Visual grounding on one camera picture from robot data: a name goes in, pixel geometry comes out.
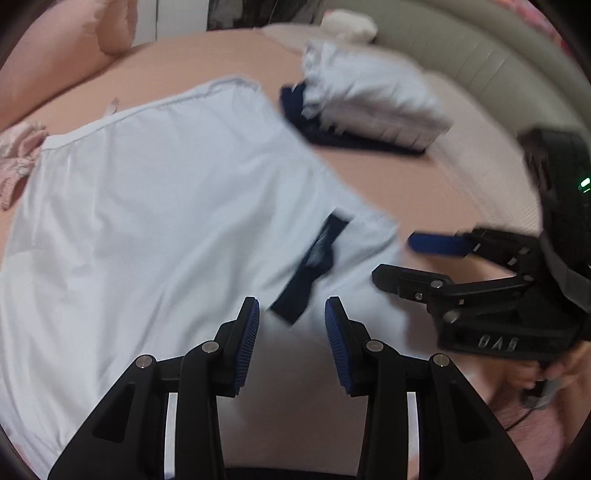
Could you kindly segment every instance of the folded clothing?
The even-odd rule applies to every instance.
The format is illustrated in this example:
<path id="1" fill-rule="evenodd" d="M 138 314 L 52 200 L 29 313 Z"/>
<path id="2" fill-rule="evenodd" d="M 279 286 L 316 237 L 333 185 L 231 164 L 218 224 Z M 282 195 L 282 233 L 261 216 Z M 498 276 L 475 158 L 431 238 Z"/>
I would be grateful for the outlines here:
<path id="1" fill-rule="evenodd" d="M 424 153 L 424 148 L 416 150 L 418 145 L 415 148 L 405 148 L 390 142 L 360 137 L 336 129 L 334 126 L 322 125 L 320 115 L 306 118 L 302 115 L 305 91 L 306 84 L 304 82 L 295 86 L 284 86 L 280 92 L 280 102 L 285 118 L 300 131 L 308 142 L 324 147 L 382 151 L 402 155 L 422 155 Z"/>
<path id="2" fill-rule="evenodd" d="M 424 150 L 452 126 L 412 64 L 312 40 L 302 71 L 303 115 L 337 130 Z"/>

